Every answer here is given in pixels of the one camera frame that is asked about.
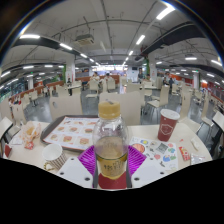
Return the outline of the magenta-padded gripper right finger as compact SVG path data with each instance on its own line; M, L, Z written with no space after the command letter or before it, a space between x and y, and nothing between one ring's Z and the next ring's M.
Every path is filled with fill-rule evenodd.
M140 188L167 175L156 159L149 158L132 146L128 147L127 187Z

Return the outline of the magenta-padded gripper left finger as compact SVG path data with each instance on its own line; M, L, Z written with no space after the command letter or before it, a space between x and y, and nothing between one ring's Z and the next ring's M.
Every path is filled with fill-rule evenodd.
M57 176L84 188L96 188L98 171L94 147L90 146L78 157L70 157Z

